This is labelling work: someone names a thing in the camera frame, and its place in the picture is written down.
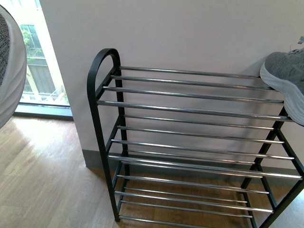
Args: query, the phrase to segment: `wooden floor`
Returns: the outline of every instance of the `wooden floor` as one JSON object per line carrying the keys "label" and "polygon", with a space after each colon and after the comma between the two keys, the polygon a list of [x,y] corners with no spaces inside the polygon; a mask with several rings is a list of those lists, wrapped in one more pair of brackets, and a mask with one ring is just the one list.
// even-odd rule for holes
{"label": "wooden floor", "polygon": [[[13,117],[0,129],[0,153],[0,228],[170,227],[126,220],[114,222],[103,171],[85,167],[73,122]],[[274,189],[277,198],[287,191],[282,187]],[[265,202],[258,199],[256,206]],[[206,214],[193,218],[169,209],[123,206],[121,212],[212,228],[250,227],[247,220]],[[271,227],[303,228],[303,215],[304,193]],[[258,224],[262,219],[262,215],[257,215]]]}

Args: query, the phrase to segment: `metal shoe rack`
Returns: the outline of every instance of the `metal shoe rack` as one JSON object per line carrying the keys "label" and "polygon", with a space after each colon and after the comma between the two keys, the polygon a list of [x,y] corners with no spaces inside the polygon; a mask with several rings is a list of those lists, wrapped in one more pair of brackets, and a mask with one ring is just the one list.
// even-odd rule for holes
{"label": "metal shoe rack", "polygon": [[[102,61],[110,56],[113,60],[113,68],[105,76],[102,83],[95,88],[96,75]],[[124,76],[122,72],[136,72],[140,71],[142,74],[147,74],[153,72],[153,74],[175,74],[175,75],[185,75],[187,77],[200,76],[200,77],[219,77],[223,78],[234,78],[236,80],[257,80],[260,78],[258,76],[243,76],[243,75],[230,75],[230,74],[216,74],[216,73],[205,73],[196,71],[179,71],[179,70],[165,70],[165,69],[149,69],[149,68],[139,68],[139,67],[124,67],[120,64],[120,58],[118,52],[115,49],[103,49],[95,57],[91,69],[88,74],[87,79],[87,95],[89,100],[89,105],[92,113],[92,118],[95,127],[95,133],[97,137],[97,142],[100,150],[100,155],[102,159],[102,164],[104,168],[106,183],[108,186],[109,196],[112,204],[112,209],[114,213],[114,218],[116,221],[121,219],[148,222],[152,224],[160,224],[166,226],[180,226],[197,228],[201,226],[183,224],[183,222],[172,222],[172,221],[159,221],[150,218],[144,218],[139,216],[139,218],[134,218],[132,216],[121,214],[121,208],[125,205],[128,206],[128,210],[132,210],[132,206],[138,211],[138,208],[151,208],[152,210],[162,210],[167,209],[169,211],[177,210],[183,213],[201,213],[203,215],[214,215],[223,216],[223,218],[238,217],[241,219],[249,219],[248,224],[256,228],[257,222],[255,219],[256,213],[264,213],[264,222],[260,224],[259,227],[267,228],[274,220],[284,211],[284,209],[292,202],[292,200],[303,190],[304,182],[304,168],[299,159],[297,158],[295,152],[291,148],[290,144],[286,140],[285,136],[281,131],[281,127],[284,122],[292,122],[288,117],[285,109],[284,102],[275,99],[260,99],[260,98],[242,98],[236,96],[222,96],[222,95],[202,95],[202,94],[190,94],[190,93],[178,93],[176,92],[165,92],[165,91],[155,91],[146,89],[134,89],[125,88],[123,83],[135,82],[136,85],[142,83],[143,85],[154,84],[165,84],[166,86],[173,85],[176,86],[199,86],[202,91],[205,88],[216,88],[217,90],[235,90],[236,94],[239,90],[247,91],[271,91],[272,88],[266,86],[255,86],[255,85],[235,85],[235,84],[222,84],[222,83],[211,83],[211,82],[201,82],[201,81],[189,81],[189,80],[172,80],[164,78],[152,78],[152,77],[132,77]],[[115,86],[110,87],[110,83],[115,82]],[[104,100],[106,93],[116,93],[117,100],[108,101]],[[151,99],[143,99],[144,101],[139,104],[138,102],[129,102],[129,97],[126,94],[136,94],[139,96],[148,95]],[[163,105],[163,99],[158,98],[158,100],[153,99],[153,97],[182,97],[183,99],[207,99],[207,100],[220,100],[229,102],[241,102],[253,105],[275,105],[281,106],[282,110],[279,115],[272,114],[247,114],[232,111],[214,111],[209,109],[197,109],[197,108],[185,108],[185,107],[174,107],[172,104],[174,102],[169,102],[168,105]],[[124,102],[124,98],[128,97],[128,102]],[[148,101],[161,101],[162,105],[146,104]],[[109,138],[105,139],[102,131],[102,124],[100,117],[103,113],[100,113],[98,107],[100,105],[104,106],[115,106],[118,107],[118,116],[113,129],[110,133]],[[140,111],[146,111],[146,114],[140,114]],[[154,113],[166,113],[171,114],[174,117],[156,117]],[[201,116],[200,120],[191,120],[191,115]],[[223,121],[209,121],[209,118],[205,121],[204,117],[221,117]],[[236,120],[236,122],[228,121],[225,122],[225,118],[229,120]],[[256,126],[256,125],[246,125],[240,124],[237,120],[263,120],[264,122],[271,123],[269,126]],[[144,121],[152,121],[153,127],[148,128],[143,126]],[[173,126],[179,124],[188,125],[199,125],[203,129],[205,126],[215,127],[215,128],[231,128],[236,129],[249,129],[250,131],[266,131],[267,137],[265,139],[255,139],[247,137],[236,137],[230,135],[216,135],[210,133],[198,133],[198,132],[185,132],[182,128],[176,130],[163,129],[160,126],[164,126],[165,123],[171,123]],[[147,142],[139,142],[136,137],[129,137],[129,134],[133,132],[139,132],[140,136],[145,133],[158,134],[158,137],[147,136]],[[169,141],[166,144],[163,142],[151,142],[151,140],[158,140],[165,138],[166,135],[173,135],[173,137],[196,137],[200,139],[216,139],[223,141],[243,141],[247,143],[258,143],[259,149],[256,153],[254,152],[237,152],[231,150],[218,150],[204,147],[196,147],[189,145],[177,146],[175,141]],[[122,145],[121,151],[111,152],[112,145]],[[270,146],[276,144],[282,146],[286,152],[285,156],[269,154],[267,151]],[[109,161],[114,160],[117,163],[115,173],[111,175]],[[286,161],[293,164],[298,175],[284,174],[284,173],[274,173],[264,171],[261,162],[265,160],[277,160]],[[171,173],[183,171],[189,176],[192,173],[193,177],[202,177],[202,174],[208,175],[218,175],[224,177],[238,177],[242,178],[242,183],[239,187],[234,185],[215,185],[208,183],[201,183],[199,181],[187,181],[193,180],[191,178],[185,178],[183,181],[175,180],[174,176],[169,175],[168,178],[156,178],[155,175],[150,173],[133,174],[133,167],[141,167],[144,169],[150,169],[155,171],[155,173]],[[269,178],[278,179],[289,179],[294,180],[295,185],[287,193],[287,195],[280,201],[275,200],[274,194],[270,188]],[[250,182],[255,180],[260,180],[264,189],[263,190],[252,190],[248,188]],[[164,188],[160,189],[149,189],[151,183],[157,183],[159,185],[169,186],[166,189],[170,191],[164,191]],[[185,194],[184,192],[177,192],[181,186],[185,188],[196,188],[196,194]],[[216,192],[216,191],[227,191],[233,192],[237,195],[234,199],[223,199],[223,197],[209,197],[204,195],[206,191]],[[252,199],[254,200],[256,196],[263,195],[269,200],[268,208],[257,208],[253,207]]]}

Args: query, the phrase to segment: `green foliage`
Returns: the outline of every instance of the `green foliage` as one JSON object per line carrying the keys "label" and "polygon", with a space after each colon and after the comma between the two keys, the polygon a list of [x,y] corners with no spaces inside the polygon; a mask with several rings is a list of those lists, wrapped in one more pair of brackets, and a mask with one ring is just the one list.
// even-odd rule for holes
{"label": "green foliage", "polygon": [[43,51],[41,48],[36,48],[32,42],[32,33],[26,29],[21,29],[23,41],[25,44],[25,48],[27,51],[27,57],[33,58],[33,57],[40,57],[43,56]]}

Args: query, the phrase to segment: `sneaker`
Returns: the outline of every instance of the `sneaker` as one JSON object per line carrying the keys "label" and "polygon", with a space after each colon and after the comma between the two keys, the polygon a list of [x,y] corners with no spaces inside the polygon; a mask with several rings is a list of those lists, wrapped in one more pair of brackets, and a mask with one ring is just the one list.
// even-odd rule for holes
{"label": "sneaker", "polygon": [[26,60],[20,28],[0,5],[0,128],[19,104],[26,78]]}
{"label": "sneaker", "polygon": [[304,48],[272,53],[260,75],[267,85],[284,95],[284,106],[292,120],[304,126]]}

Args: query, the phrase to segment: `window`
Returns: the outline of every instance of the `window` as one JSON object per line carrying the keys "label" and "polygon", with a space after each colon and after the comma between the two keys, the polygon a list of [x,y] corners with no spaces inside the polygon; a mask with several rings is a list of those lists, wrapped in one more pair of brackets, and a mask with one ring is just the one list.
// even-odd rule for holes
{"label": "window", "polygon": [[20,102],[69,105],[39,0],[0,0],[19,24],[27,50],[27,78]]}

